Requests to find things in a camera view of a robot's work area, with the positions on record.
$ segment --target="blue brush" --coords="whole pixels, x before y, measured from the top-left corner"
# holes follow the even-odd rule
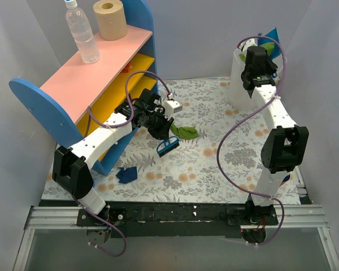
[[[170,137],[168,140],[164,140],[158,145],[157,153],[159,157],[162,157],[163,155],[177,148],[179,145],[180,145],[180,141],[178,137],[175,137],[175,136]]]

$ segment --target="toy shelf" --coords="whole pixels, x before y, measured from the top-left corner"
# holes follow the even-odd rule
[[[104,122],[125,99],[128,76],[140,70],[156,72],[153,19],[144,0],[122,0],[128,33],[117,41],[106,41],[95,35],[101,58],[85,64],[75,53],[40,88],[20,78],[9,82],[12,92],[41,123],[59,145],[70,147],[83,139],[88,124],[86,109]],[[128,73],[121,73],[131,61]],[[134,75],[128,91],[138,98],[144,88],[157,92],[157,81],[151,75]],[[89,133],[98,128],[90,123]],[[95,163],[93,169],[108,175],[134,133],[123,137]]]

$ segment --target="bottle cap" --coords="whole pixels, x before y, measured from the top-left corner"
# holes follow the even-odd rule
[[[78,6],[76,0],[64,0],[64,2],[66,3],[67,8],[70,10]]]

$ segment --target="plastic bottle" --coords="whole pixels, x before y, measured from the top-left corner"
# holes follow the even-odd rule
[[[94,63],[100,59],[97,43],[92,28],[84,11],[78,7],[76,0],[64,0],[68,8],[66,19],[78,47],[82,60],[85,63]]]

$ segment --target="table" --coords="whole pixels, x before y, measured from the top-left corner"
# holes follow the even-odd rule
[[[216,151],[223,135],[250,112],[234,110],[226,101],[228,80],[166,81],[183,104],[174,114],[175,124],[195,126],[199,137],[180,141],[180,146],[160,158],[159,143],[145,128],[134,135],[108,176],[92,171],[95,188],[104,200],[138,202],[244,203],[247,193],[233,187],[220,173]],[[164,88],[159,87],[164,96]],[[225,141],[220,161],[224,170],[241,187],[256,187],[262,164],[260,151],[269,133],[262,115],[242,124]],[[138,179],[119,184],[118,167],[137,166]],[[277,198],[284,204],[300,204],[297,175],[280,187]],[[43,199],[71,200],[49,173]]]

